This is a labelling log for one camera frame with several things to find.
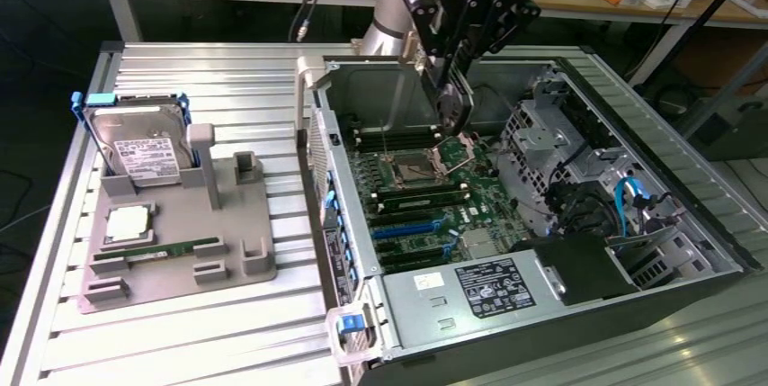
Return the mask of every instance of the lab floor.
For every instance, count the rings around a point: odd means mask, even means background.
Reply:
[[[106,0],[27,1],[39,13],[21,0],[0,0],[0,228],[11,221],[25,191],[25,183],[3,170],[34,181],[17,218],[54,199],[77,125],[69,97],[89,87],[101,43],[119,40]],[[282,42],[295,13],[290,4],[134,0],[134,5],[147,41]],[[345,42],[362,37],[371,15],[366,8],[322,6],[307,40]],[[643,57],[658,26],[637,25],[626,35],[607,26],[539,19],[519,43],[587,44],[625,72]],[[677,76],[666,73],[659,85]],[[2,246],[34,257],[46,215],[43,211],[0,233],[0,349],[30,271],[25,256]]]

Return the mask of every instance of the gray holder stand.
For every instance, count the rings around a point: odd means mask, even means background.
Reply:
[[[102,176],[79,307],[83,313],[275,278],[267,188],[253,152],[211,159],[214,127],[193,124],[187,141],[201,166],[182,183],[138,188]],[[150,226],[130,240],[107,235],[113,211],[146,207]]]

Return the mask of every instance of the aluminum extrusion table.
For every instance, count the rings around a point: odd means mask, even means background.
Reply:
[[[347,44],[129,44],[102,54],[91,92],[183,89],[194,120],[217,126],[221,144],[214,155],[247,148],[263,158],[279,275],[267,283],[79,314],[73,296],[99,179],[97,150],[78,129],[0,365],[0,384],[342,382],[323,328],[326,306],[295,151],[294,83],[298,56],[350,53]],[[505,50],[510,55],[534,53],[570,56],[583,74],[607,76],[601,94],[633,121],[739,242],[768,264],[765,216],[751,219],[733,196],[723,195],[725,178],[701,180],[702,167],[709,166],[702,156],[681,136],[661,135],[661,117],[642,100],[623,101],[626,86],[599,59],[574,48]],[[645,330],[463,384],[766,384],[767,276],[755,274]]]

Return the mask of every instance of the power supply label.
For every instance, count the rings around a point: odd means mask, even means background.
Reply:
[[[479,319],[537,304],[511,258],[459,267],[457,275],[470,308]]]
[[[118,140],[118,154],[134,180],[179,176],[171,139]]]

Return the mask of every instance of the hard drive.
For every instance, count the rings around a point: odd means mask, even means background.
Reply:
[[[73,95],[73,111],[99,145],[110,175],[135,186],[177,184],[181,170],[198,165],[187,144],[191,123],[185,94]]]

